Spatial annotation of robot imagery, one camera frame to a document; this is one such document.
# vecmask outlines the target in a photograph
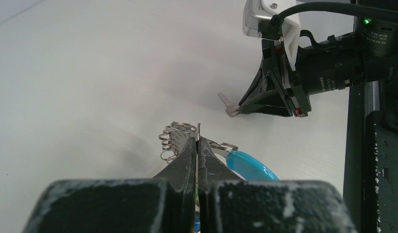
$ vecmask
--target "red component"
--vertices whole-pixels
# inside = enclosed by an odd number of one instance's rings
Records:
[[[296,109],[296,110],[294,111],[294,113],[296,113],[296,116],[297,116],[297,117],[300,117],[300,114],[302,114],[302,110],[301,110],[300,108],[298,108],[298,109]]]

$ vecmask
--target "key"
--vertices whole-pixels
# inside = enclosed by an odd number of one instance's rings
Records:
[[[230,103],[222,93],[218,93],[217,95],[223,100],[223,103],[225,103],[225,112],[229,117],[234,117],[240,113],[239,106],[237,104]]]

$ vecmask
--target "black cable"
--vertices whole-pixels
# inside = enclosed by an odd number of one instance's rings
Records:
[[[327,11],[344,15],[365,17],[398,25],[398,11],[339,2],[309,2],[288,8],[271,19],[272,25],[281,26],[288,16],[306,11]]]
[[[341,45],[341,41],[336,41],[330,44],[319,44],[313,37],[313,34],[308,30],[300,30],[300,36],[306,36],[311,41],[312,47],[318,50],[327,50]]]

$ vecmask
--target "small key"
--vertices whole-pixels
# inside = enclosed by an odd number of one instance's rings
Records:
[[[218,93],[217,95],[223,100],[223,103],[225,103],[225,112],[229,115],[229,117],[234,117],[240,113],[239,106],[237,104],[230,103],[222,93]]]

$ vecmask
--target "white tabletop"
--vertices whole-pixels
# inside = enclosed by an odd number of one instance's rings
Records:
[[[19,232],[59,179],[146,178],[172,121],[239,146],[281,179],[343,187],[348,90],[311,96],[306,118],[230,118],[260,64],[245,0],[46,0],[0,25],[0,232]],[[318,41],[353,20],[303,13]]]

